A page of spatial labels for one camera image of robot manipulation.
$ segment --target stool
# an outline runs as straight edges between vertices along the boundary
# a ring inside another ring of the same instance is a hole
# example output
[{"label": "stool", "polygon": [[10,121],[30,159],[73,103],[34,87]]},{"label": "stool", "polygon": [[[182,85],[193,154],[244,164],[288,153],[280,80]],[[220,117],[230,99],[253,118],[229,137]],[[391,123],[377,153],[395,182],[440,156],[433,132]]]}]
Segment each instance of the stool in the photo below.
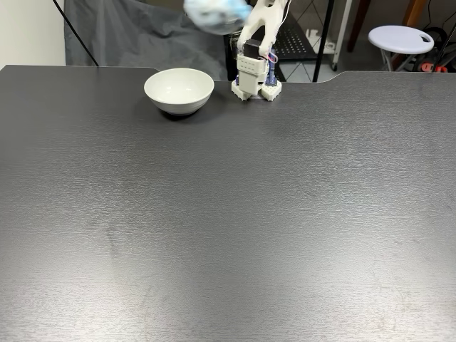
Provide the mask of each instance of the stool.
[{"label": "stool", "polygon": [[396,69],[400,71],[412,58],[427,53],[434,47],[434,39],[427,33],[407,26],[380,26],[369,32],[369,41],[380,48],[383,62],[389,71],[393,71],[391,58],[386,51],[409,55]]}]

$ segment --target cloth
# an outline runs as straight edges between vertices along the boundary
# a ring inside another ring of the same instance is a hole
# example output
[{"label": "cloth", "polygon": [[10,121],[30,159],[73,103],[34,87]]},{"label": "cloth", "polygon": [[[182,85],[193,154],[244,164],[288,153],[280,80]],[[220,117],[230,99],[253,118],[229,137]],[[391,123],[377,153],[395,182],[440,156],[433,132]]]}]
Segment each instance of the cloth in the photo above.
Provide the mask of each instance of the cloth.
[{"label": "cloth", "polygon": [[184,10],[203,31],[225,35],[239,30],[252,8],[245,0],[185,0]]},{"label": "cloth", "polygon": [[[193,68],[227,80],[224,40],[182,11],[137,0],[66,0],[65,13],[100,66]],[[92,61],[66,25],[66,64]]]}]

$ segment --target blue cloth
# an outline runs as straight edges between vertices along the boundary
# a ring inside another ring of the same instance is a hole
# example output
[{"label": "blue cloth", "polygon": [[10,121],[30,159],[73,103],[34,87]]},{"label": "blue cloth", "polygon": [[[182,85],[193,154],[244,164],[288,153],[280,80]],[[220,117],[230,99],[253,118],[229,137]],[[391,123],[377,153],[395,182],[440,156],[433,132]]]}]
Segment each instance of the blue cloth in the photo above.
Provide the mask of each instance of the blue cloth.
[{"label": "blue cloth", "polygon": [[252,8],[245,0],[185,0],[184,10],[203,31],[224,35],[243,27]]}]

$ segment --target stool seat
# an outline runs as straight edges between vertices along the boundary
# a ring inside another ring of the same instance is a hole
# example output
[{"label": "stool seat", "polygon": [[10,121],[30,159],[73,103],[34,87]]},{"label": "stool seat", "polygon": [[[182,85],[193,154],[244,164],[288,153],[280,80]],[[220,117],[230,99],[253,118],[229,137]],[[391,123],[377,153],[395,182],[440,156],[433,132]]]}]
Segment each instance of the stool seat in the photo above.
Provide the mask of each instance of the stool seat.
[{"label": "stool seat", "polygon": [[407,26],[380,26],[369,32],[369,41],[385,50],[405,55],[429,52],[434,39],[427,33]]}]

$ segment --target white bowl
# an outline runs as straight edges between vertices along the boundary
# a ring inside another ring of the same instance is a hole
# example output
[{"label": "white bowl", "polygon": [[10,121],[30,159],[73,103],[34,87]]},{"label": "white bowl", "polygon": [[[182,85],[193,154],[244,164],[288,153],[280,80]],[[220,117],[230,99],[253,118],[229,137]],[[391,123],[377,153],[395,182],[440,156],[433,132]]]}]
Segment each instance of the white bowl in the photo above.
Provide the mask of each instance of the white bowl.
[{"label": "white bowl", "polygon": [[150,77],[144,91],[161,110],[173,115],[196,112],[211,96],[214,81],[202,71],[178,68],[161,71]]}]

